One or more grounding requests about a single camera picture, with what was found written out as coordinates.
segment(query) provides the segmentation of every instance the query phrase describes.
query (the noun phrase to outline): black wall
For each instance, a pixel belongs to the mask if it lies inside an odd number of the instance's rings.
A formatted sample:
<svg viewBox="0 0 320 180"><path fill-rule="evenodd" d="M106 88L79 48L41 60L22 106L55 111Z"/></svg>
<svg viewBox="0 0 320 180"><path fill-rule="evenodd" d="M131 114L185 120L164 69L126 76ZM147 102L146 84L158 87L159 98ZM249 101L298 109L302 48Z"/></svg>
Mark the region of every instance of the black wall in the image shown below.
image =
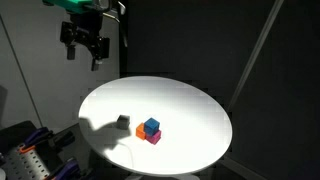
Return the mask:
<svg viewBox="0 0 320 180"><path fill-rule="evenodd" d="M272 0L129 2L128 75L169 77L227 104ZM232 111L232 159L268 179L320 179L319 2L284 2Z"/></svg>
<svg viewBox="0 0 320 180"><path fill-rule="evenodd" d="M226 105L273 2L129 1L127 75L184 81Z"/></svg>
<svg viewBox="0 0 320 180"><path fill-rule="evenodd" d="M284 2L233 110L232 158L268 179L320 179L317 7Z"/></svg>

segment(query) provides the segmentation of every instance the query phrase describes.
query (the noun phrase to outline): white wall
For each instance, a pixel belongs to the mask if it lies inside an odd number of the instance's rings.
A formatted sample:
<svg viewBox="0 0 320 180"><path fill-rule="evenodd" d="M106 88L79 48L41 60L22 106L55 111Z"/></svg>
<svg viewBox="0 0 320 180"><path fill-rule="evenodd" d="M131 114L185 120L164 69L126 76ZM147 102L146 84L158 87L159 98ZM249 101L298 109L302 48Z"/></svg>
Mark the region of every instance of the white wall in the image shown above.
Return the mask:
<svg viewBox="0 0 320 180"><path fill-rule="evenodd" d="M92 57L84 46L76 47L76 60L66 59L65 46L59 40L62 21L69 21L69 15L64 9L44 6L41 0L1 0L0 14L42 123L55 132L77 123L81 99L90 90L119 78L116 22L104 18L100 35L110 38L109 58L98 71L91 72ZM8 91L1 126L7 127L32 119L39 127L4 33L1 32L0 36L0 85ZM11 110L15 106L18 112Z"/></svg>

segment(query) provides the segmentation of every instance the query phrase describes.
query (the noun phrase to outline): gray wall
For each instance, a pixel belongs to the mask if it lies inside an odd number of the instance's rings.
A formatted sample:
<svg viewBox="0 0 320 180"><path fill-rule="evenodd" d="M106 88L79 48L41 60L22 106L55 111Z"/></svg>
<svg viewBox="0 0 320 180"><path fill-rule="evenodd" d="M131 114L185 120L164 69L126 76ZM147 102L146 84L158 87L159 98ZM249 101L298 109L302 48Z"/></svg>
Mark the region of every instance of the gray wall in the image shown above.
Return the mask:
<svg viewBox="0 0 320 180"><path fill-rule="evenodd" d="M273 2L129 1L128 75L186 81L226 105Z"/></svg>
<svg viewBox="0 0 320 180"><path fill-rule="evenodd" d="M91 54L85 47L77 46L76 60L66 59L66 49L59 40L62 21L69 21L64 9L43 6L41 0L3 0L0 13L44 126L58 132L77 123L83 98L99 85L119 78L116 22L104 19L100 35L110 38L109 59L99 71L91 72ZM26 119L36 123L12 52L2 32L1 36L0 85L8 92L1 124L7 127Z"/></svg>
<svg viewBox="0 0 320 180"><path fill-rule="evenodd" d="M8 91L0 86L0 118L2 118L3 110L4 110L4 105L7 99Z"/></svg>
<svg viewBox="0 0 320 180"><path fill-rule="evenodd" d="M231 157L268 179L320 179L319 5L284 2L233 111Z"/></svg>

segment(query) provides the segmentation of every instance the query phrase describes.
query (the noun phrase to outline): table surface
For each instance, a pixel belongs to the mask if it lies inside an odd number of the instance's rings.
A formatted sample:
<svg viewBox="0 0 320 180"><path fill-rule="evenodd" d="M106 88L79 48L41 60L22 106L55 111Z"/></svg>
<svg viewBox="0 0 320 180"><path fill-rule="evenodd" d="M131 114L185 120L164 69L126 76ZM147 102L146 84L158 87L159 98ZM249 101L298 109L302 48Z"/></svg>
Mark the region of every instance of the table surface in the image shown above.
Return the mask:
<svg viewBox="0 0 320 180"><path fill-rule="evenodd" d="M0 168L0 179L6 179L6 172Z"/></svg>
<svg viewBox="0 0 320 180"><path fill-rule="evenodd" d="M128 130L115 127L130 116ZM160 122L156 145L136 137L136 127ZM111 163L131 172L174 176L201 171L228 149L232 126L224 109L201 90L176 80L137 76L106 83L92 91L79 111L81 132Z"/></svg>

